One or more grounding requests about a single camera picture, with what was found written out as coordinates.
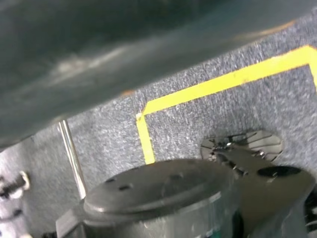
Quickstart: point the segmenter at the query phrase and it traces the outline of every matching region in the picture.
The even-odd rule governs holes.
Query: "black mechanism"
[[[57,220],[57,234],[307,238],[315,230],[315,179],[301,169],[266,160],[266,155],[272,159],[272,145],[274,154],[282,152],[280,139],[265,131],[211,138],[202,143],[203,160],[162,161],[123,172],[91,190]]]

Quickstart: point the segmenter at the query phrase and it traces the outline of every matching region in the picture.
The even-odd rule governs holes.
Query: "gray fabric surface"
[[[147,101],[306,44],[317,47],[317,10],[282,32],[100,105],[69,122],[87,185],[91,189],[144,163],[135,115]],[[317,96],[307,66],[146,119],[157,160],[199,158],[199,148],[204,138],[265,129],[280,135],[285,143],[277,163],[303,167],[317,177]],[[54,229],[56,219],[79,199],[57,126],[0,154],[2,174],[13,179],[19,170],[29,171],[32,180],[31,190],[23,198],[25,215],[14,225],[0,224],[0,230],[26,223],[32,235],[40,237]],[[24,231],[16,228],[16,232]]]

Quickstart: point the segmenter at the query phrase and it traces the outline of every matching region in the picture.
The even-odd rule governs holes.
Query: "chrome pole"
[[[79,160],[77,156],[77,152],[75,148],[74,142],[72,141],[69,124],[66,120],[60,121],[58,124],[60,125],[60,129],[62,133],[63,140],[64,141],[64,145],[67,152],[67,156],[69,159],[75,180],[76,181],[80,198],[83,199],[86,197],[86,184],[85,183],[84,175],[82,174],[82,168],[80,167]]]

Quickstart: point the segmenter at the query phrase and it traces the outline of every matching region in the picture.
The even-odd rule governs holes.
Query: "yellow line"
[[[204,83],[154,99],[146,104],[143,110],[143,114],[155,113],[180,103],[303,66],[309,63],[307,53],[309,51],[309,48],[309,46],[304,46],[285,55],[264,60]]]
[[[137,119],[137,126],[139,131],[140,139],[141,140],[146,163],[153,163],[155,162],[155,157],[145,120],[145,115],[306,64],[310,65],[312,74],[314,77],[314,83],[317,87],[316,54],[317,51],[312,47],[303,46],[284,55],[264,60],[260,63],[247,66],[237,71],[149,101],[146,105],[143,113],[137,116]]]
[[[317,92],[317,50],[311,47],[309,57],[310,57],[309,59],[310,71],[312,72],[312,75],[314,79],[314,83],[315,83],[315,86],[316,87],[316,92]]]
[[[152,164],[155,160],[154,159],[154,153],[152,148],[151,139],[149,135],[148,128],[146,126],[146,119],[143,114],[137,115],[137,127],[139,131],[139,136],[141,141],[142,149],[143,150],[144,159],[146,164]]]

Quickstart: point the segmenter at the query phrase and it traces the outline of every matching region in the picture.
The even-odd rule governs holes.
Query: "round hole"
[[[20,214],[22,214],[23,213],[23,211],[21,210],[21,209],[17,209],[17,210],[14,210],[14,212],[13,212],[13,215],[14,216],[14,217],[17,217],[17,216],[19,216],[19,215],[20,215]]]
[[[108,180],[106,180],[106,182],[115,182],[115,178],[109,178]]]
[[[128,190],[128,189],[131,189],[131,188],[132,188],[132,185],[131,185],[131,184],[125,184],[125,185],[122,185],[122,186],[118,187],[118,189],[120,191],[125,191],[125,190]]]
[[[182,179],[183,175],[182,174],[170,175],[170,178],[171,180],[179,180],[179,179]]]
[[[260,176],[275,178],[297,175],[300,171],[300,169],[291,166],[274,166],[258,170],[257,174]]]

